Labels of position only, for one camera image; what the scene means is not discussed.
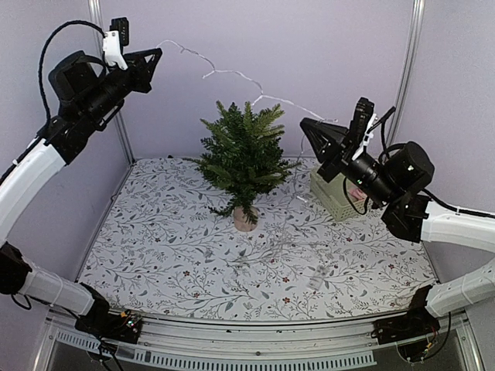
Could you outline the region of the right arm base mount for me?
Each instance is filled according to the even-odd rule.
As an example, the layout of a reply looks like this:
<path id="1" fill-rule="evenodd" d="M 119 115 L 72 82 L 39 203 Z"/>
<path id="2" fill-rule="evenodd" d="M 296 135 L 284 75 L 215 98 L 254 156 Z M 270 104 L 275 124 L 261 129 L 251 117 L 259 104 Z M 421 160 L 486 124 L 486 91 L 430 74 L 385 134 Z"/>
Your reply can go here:
<path id="1" fill-rule="evenodd" d="M 446 346 L 452 330 L 452 313 L 448 313 L 446 333 L 441 342 L 440 322 L 425 309 L 413 309 L 395 317 L 373 322 L 372 339 L 379 345 L 408 341 L 397 347 L 399 356 L 407 363 L 415 365 L 435 357 Z"/>

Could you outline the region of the small green christmas tree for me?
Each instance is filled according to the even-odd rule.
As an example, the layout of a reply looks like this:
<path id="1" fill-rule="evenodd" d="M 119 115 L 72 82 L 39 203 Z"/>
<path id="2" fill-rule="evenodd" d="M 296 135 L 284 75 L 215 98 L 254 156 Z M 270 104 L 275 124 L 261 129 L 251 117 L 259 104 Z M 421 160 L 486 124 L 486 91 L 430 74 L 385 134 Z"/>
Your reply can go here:
<path id="1" fill-rule="evenodd" d="M 225 206 L 211 206 L 209 211 L 230 216 L 237 230 L 251 232 L 258 225 L 254 201 L 285 183 L 299 166 L 283 158 L 280 141 L 285 126 L 276 121 L 285 112 L 280 104 L 255 112 L 249 101 L 243 108 L 235 103 L 226 107 L 217 101 L 216 108 L 216 120 L 200 120 L 210 132 L 200 140 L 204 153 L 186 160 L 207 182 L 229 196 Z"/>

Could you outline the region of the pale green perforated basket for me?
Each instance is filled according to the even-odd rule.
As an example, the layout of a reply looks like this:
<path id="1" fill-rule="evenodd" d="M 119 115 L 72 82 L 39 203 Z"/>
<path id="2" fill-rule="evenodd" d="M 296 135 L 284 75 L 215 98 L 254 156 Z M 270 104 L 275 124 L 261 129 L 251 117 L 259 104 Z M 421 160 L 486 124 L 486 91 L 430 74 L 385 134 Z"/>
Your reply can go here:
<path id="1" fill-rule="evenodd" d="M 363 216 L 370 211 L 370 199 L 354 202 L 349 197 L 347 190 L 355 186 L 350 180 L 339 174 L 330 182 L 326 182 L 318 173 L 318 169 L 319 166 L 315 166 L 310 171 L 310 190 L 335 221 Z"/>

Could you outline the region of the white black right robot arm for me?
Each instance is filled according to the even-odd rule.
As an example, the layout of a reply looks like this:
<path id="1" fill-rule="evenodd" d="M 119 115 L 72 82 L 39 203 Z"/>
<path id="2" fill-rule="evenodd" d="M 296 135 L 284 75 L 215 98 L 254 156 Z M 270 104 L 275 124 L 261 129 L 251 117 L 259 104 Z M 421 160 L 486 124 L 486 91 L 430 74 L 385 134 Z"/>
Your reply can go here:
<path id="1" fill-rule="evenodd" d="M 422 147 L 409 141 L 392 156 L 375 159 L 367 143 L 377 121 L 355 119 L 349 128 L 310 118 L 300 128 L 320 163 L 318 173 L 327 182 L 337 175 L 362 190 L 375 207 L 382 208 L 382 221 L 398 239 L 428 247 L 452 248 L 461 257 L 460 273 L 443 282 L 419 288 L 411 297 L 400 330 L 415 337 L 428 327 L 430 317 L 463 310 L 475 322 L 494 318 L 494 214 L 450 206 L 428 190 L 434 166 Z"/>

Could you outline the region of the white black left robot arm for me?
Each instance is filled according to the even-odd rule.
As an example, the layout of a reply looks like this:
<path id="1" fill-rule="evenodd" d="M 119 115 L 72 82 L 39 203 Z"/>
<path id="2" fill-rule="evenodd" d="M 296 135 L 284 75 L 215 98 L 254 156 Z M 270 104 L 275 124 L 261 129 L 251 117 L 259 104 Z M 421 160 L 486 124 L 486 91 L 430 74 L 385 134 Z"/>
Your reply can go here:
<path id="1" fill-rule="evenodd" d="M 123 66 L 77 51 L 49 73 L 59 99 L 56 116 L 38 131 L 35 139 L 1 178 L 1 293 L 23 295 L 46 305 L 65 308 L 84 317 L 98 335 L 109 335 L 115 320 L 108 301 L 93 288 L 70 282 L 38 267 L 7 241 L 26 207 L 44 185 L 69 165 L 86 147 L 89 138 L 103 131 L 132 92 L 151 89 L 160 48 L 123 56 Z"/>

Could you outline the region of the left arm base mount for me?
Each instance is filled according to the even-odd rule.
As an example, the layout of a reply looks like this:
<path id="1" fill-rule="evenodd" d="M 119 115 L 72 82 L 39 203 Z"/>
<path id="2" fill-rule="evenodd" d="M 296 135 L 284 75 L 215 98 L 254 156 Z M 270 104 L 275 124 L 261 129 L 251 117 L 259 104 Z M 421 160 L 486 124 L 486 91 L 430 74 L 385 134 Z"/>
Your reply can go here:
<path id="1" fill-rule="evenodd" d="M 142 316 L 129 309 L 113 313 L 106 307 L 97 306 L 78 317 L 75 329 L 98 339 L 137 344 L 142 331 Z"/>

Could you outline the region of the clear wire fairy lights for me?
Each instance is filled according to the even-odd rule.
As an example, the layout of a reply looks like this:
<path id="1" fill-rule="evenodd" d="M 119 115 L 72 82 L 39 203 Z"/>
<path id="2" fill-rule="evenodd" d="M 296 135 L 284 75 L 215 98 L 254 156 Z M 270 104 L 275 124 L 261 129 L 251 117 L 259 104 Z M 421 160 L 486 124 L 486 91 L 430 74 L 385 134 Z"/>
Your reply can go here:
<path id="1" fill-rule="evenodd" d="M 179 53 L 188 53 L 188 54 L 191 54 L 197 58 L 200 58 L 201 60 L 205 61 L 206 63 L 208 63 L 210 65 L 210 72 L 208 73 L 205 73 L 204 75 L 202 75 L 202 79 L 205 80 L 206 78 L 210 77 L 210 76 L 213 76 L 215 74 L 234 74 L 234 75 L 237 75 L 239 76 L 240 78 L 246 80 L 247 82 L 249 83 L 252 83 L 254 84 L 257 89 L 259 90 L 259 95 L 258 97 L 256 97 L 256 99 L 254 99 L 254 101 L 251 102 L 251 107 L 254 107 L 255 104 L 257 102 L 259 102 L 260 100 L 273 100 L 273 101 L 276 101 L 277 104 L 286 104 L 288 106 L 291 106 L 291 107 L 295 107 L 295 108 L 298 108 L 299 110 L 302 110 L 304 112 L 306 112 L 307 114 L 309 114 L 310 116 L 312 116 L 312 118 L 315 118 L 317 119 L 317 121 L 319 123 L 323 122 L 323 123 L 331 123 L 331 124 L 336 124 L 338 123 L 338 119 L 328 119 L 328 118 L 324 118 L 320 115 L 318 115 L 317 113 L 311 111 L 310 109 L 306 108 L 306 107 L 303 107 L 299 104 L 296 104 L 294 103 L 293 101 L 291 100 L 287 100 L 285 98 L 281 98 L 281 97 L 276 97 L 276 96 L 272 96 L 270 94 L 266 94 L 265 93 L 265 90 L 263 88 L 263 86 L 261 85 L 261 83 L 259 83 L 258 81 L 256 81 L 255 79 L 252 79 L 248 76 L 246 76 L 244 73 L 242 73 L 241 71 L 239 70 L 222 70 L 222 69 L 217 69 L 215 64 L 210 60 L 208 59 L 207 57 L 205 57 L 204 55 L 198 53 L 197 51 L 193 50 L 193 49 L 189 49 L 189 48 L 186 48 L 185 46 L 183 46 L 182 44 L 174 41 L 174 40 L 171 40 L 171 39 L 165 39 L 163 41 L 161 41 L 157 46 L 156 48 L 159 48 L 160 46 L 162 46 L 163 44 L 172 44 L 174 45 L 175 47 L 177 47 L 179 49 Z M 303 134 L 302 137 L 301 137 L 301 140 L 300 140 L 300 152 L 297 156 L 297 159 L 296 161 L 299 162 L 299 160 L 302 159 L 303 155 L 307 152 L 309 153 L 309 149 L 305 149 L 305 141 L 307 139 L 305 139 L 305 135 Z M 298 171 L 299 171 L 299 168 L 296 167 L 295 168 L 295 172 L 294 172 L 294 175 L 292 176 L 291 180 L 293 181 L 293 183 L 295 184 L 296 182 L 296 176 L 298 174 Z M 279 249 L 282 249 L 285 242 L 286 242 L 286 224 L 287 224 L 287 216 L 285 217 L 284 219 L 284 222 L 282 224 L 282 231 L 281 231 L 281 234 L 280 234 L 280 237 L 274 237 L 274 239 L 272 240 L 271 242 L 271 250 L 273 253 L 275 253 L 276 251 L 279 251 Z"/>

